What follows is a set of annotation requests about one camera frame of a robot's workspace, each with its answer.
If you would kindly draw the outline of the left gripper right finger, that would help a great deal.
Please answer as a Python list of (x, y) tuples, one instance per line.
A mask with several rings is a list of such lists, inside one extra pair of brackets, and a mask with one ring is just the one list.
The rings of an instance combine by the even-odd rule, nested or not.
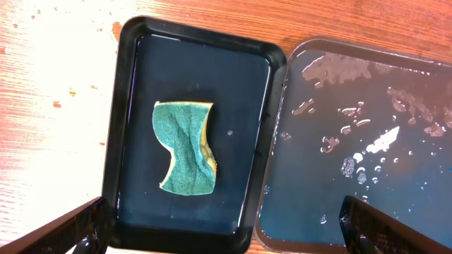
[(451, 249), (361, 200), (345, 196), (339, 224), (349, 254), (441, 254)]

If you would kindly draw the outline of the green yellow sponge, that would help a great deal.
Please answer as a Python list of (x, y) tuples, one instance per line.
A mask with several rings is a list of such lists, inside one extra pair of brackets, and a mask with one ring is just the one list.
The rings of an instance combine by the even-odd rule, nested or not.
[(208, 195), (215, 189), (217, 162), (208, 144), (212, 102), (156, 102), (152, 124), (158, 142), (170, 153), (160, 188), (184, 196)]

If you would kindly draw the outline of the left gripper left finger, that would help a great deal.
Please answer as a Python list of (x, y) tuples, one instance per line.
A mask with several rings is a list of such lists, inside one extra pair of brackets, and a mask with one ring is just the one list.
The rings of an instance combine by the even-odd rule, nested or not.
[(2, 253), (105, 253), (113, 229), (112, 209), (95, 198), (1, 247)]

